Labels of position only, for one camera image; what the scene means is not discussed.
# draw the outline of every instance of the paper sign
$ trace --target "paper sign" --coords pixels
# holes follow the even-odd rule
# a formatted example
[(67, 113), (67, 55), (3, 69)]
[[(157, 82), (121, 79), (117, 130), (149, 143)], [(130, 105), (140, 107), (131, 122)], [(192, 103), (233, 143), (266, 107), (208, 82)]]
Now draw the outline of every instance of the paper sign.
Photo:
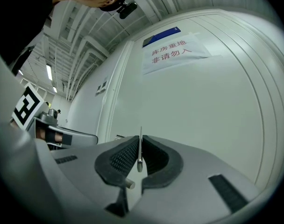
[(142, 74), (210, 56), (195, 35), (185, 35), (145, 50)]
[(31, 83), (26, 84), (26, 90), (15, 106), (12, 118), (20, 129), (26, 130), (34, 116), (48, 112), (48, 105), (36, 92)]

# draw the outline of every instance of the black camera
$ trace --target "black camera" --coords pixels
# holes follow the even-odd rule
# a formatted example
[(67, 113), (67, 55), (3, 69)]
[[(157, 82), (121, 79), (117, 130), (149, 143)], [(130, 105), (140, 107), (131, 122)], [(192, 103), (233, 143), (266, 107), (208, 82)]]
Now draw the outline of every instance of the black camera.
[(125, 19), (128, 15), (130, 15), (134, 10), (136, 10), (138, 5), (135, 2), (126, 3), (124, 2), (122, 7), (117, 10), (119, 13), (120, 19)]

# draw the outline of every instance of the ceiling light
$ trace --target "ceiling light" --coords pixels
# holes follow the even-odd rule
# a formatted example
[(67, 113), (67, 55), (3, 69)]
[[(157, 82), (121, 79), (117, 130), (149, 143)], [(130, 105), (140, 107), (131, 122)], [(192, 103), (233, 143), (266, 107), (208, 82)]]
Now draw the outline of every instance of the ceiling light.
[(52, 77), (52, 68), (50, 65), (47, 65), (47, 72), (48, 72), (48, 77), (50, 80), (53, 80), (53, 77)]

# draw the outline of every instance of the black rubber pad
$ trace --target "black rubber pad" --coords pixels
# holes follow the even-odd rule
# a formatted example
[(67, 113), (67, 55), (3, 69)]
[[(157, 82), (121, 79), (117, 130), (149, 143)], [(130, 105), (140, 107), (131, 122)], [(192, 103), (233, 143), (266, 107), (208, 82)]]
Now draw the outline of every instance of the black rubber pad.
[(55, 161), (57, 164), (61, 164), (61, 163), (73, 161), (75, 159), (77, 159), (77, 157), (75, 155), (71, 155), (71, 156), (67, 156), (64, 158), (55, 159)]
[(118, 199), (106, 210), (120, 217), (128, 213), (125, 179), (138, 158), (139, 136), (101, 153), (95, 160), (95, 171), (109, 185), (120, 187)]
[(168, 186), (183, 169), (183, 159), (176, 150), (151, 139), (147, 135), (143, 135), (142, 153), (148, 174), (142, 180), (142, 192), (144, 189)]
[(69, 134), (62, 134), (62, 144), (71, 145), (72, 142), (72, 135)]
[(246, 199), (223, 175), (212, 176), (208, 179), (232, 213), (247, 205)]

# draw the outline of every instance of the person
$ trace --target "person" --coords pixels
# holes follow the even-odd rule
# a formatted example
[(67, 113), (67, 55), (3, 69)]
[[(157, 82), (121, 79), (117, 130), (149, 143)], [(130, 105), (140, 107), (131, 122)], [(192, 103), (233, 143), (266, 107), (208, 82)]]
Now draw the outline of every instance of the person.
[[(15, 122), (14, 119), (12, 119), (9, 123), (12, 127), (19, 129), (19, 126), (17, 125), (17, 123)], [(41, 140), (45, 140), (46, 142), (48, 142), (47, 140), (47, 132), (46, 129), (43, 127), (36, 127), (35, 129), (35, 133), (36, 133), (36, 138), (37, 139), (41, 139)], [(63, 134), (59, 133), (59, 132), (53, 132), (53, 139), (52, 142), (56, 142), (56, 143), (61, 143), (62, 142), (62, 137)]]
[[(16, 75), (35, 45), (53, 6), (64, 0), (0, 0), (0, 55)], [(74, 0), (113, 11), (125, 0)]]

